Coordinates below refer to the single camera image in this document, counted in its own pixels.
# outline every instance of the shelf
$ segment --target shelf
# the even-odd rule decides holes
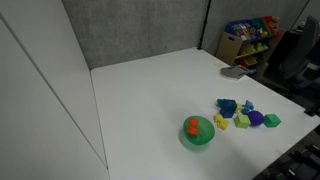
[[[253,52],[253,53],[249,53],[249,54],[244,54],[244,55],[241,55],[241,56],[236,56],[236,59],[240,59],[240,58],[244,58],[244,57],[248,57],[248,56],[252,56],[252,55],[255,55],[255,54],[258,54],[258,53],[261,53],[261,52],[264,52],[268,49],[264,49],[262,51],[256,51],[256,52]]]

